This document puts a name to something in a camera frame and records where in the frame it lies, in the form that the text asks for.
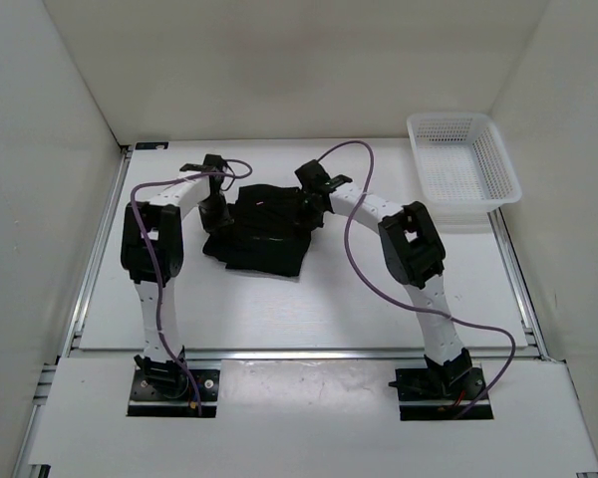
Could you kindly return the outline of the black shorts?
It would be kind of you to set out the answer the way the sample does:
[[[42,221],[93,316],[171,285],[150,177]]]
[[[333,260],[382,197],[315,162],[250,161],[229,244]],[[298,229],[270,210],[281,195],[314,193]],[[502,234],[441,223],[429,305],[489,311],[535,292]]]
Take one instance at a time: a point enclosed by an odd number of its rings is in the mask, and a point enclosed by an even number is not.
[[[298,187],[240,187],[236,201],[228,205],[233,224],[211,234],[202,253],[227,270],[298,277],[311,243],[311,231],[297,223],[301,202]]]

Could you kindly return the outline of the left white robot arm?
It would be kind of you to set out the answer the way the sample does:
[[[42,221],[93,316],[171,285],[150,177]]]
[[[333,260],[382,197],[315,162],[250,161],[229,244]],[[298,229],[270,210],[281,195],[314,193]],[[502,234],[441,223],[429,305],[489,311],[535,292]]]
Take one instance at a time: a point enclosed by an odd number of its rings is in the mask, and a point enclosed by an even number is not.
[[[206,233],[230,227],[222,183],[231,175],[227,159],[209,154],[201,164],[184,165],[174,179],[134,186],[125,209],[121,264],[139,295],[145,333],[144,353],[135,361],[145,380],[167,398],[185,394],[192,381],[174,299],[184,259],[182,223],[197,210]]]

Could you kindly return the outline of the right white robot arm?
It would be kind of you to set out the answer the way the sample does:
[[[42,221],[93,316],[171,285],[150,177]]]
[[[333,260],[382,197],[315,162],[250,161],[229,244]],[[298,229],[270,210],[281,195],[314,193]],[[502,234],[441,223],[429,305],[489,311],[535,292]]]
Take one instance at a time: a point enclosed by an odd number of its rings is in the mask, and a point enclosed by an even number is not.
[[[368,194],[343,174],[330,176],[316,160],[295,170],[304,195],[301,220],[321,225],[326,212],[344,216],[375,232],[391,277],[404,286],[424,338],[428,386],[449,398],[472,368],[468,351],[449,318],[443,278],[446,249],[419,201],[401,205]]]

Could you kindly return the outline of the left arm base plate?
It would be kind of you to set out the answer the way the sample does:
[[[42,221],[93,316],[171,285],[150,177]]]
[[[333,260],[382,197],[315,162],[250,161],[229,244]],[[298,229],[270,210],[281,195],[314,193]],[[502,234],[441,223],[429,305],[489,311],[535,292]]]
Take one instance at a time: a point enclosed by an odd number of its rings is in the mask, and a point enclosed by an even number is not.
[[[193,378],[200,392],[201,407],[197,406],[194,389],[178,385],[175,391],[162,391],[150,384],[144,373],[136,369],[129,394],[127,416],[168,418],[214,418],[217,412],[220,370],[193,368]]]

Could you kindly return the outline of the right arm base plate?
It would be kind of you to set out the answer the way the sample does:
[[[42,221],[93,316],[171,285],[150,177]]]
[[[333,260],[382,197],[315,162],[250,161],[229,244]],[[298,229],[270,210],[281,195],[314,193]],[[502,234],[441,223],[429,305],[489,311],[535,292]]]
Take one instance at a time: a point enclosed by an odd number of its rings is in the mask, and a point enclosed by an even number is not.
[[[401,421],[493,420],[481,367],[474,367],[448,390],[435,385],[426,368],[397,368],[389,387],[397,391]]]

